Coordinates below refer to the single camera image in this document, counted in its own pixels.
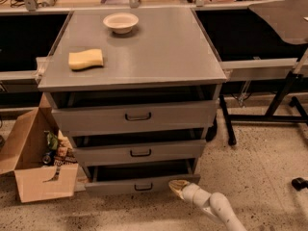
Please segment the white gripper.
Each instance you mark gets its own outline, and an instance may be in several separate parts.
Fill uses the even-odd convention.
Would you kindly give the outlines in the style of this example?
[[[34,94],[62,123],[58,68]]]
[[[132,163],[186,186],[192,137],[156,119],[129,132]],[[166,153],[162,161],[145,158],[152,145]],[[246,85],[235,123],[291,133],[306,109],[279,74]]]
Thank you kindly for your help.
[[[195,205],[202,211],[210,210],[210,197],[212,195],[195,183],[190,183],[187,180],[171,180],[168,185],[178,197],[186,202]]]

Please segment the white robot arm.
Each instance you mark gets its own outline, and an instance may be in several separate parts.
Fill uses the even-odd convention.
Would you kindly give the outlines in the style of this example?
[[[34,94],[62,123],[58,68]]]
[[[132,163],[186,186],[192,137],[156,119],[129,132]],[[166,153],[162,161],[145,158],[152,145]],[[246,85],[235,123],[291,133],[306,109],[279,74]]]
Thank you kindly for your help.
[[[206,192],[187,180],[171,180],[168,185],[178,197],[198,207],[212,221],[224,224],[228,231],[247,231],[224,194]]]

